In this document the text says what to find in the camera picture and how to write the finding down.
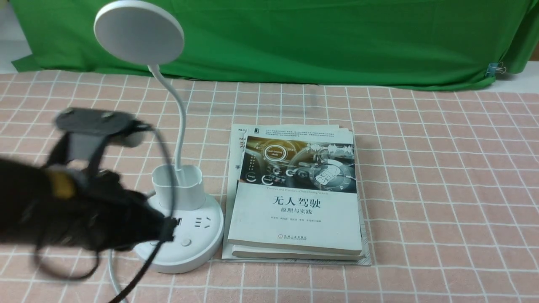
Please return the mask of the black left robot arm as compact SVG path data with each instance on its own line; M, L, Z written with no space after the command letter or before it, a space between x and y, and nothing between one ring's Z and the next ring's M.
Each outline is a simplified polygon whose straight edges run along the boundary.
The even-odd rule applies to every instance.
M1 243L131 250L140 243L171 242L177 221L127 190L120 175L54 165L37 167L1 159Z

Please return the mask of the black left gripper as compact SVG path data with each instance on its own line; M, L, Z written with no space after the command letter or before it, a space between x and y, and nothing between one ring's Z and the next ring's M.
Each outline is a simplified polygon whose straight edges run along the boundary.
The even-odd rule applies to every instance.
M141 243L171 242L177 219L149 204L147 195L124 187L115 171L93 176L71 171L75 178L77 211L63 238L65 246L85 250L129 251Z

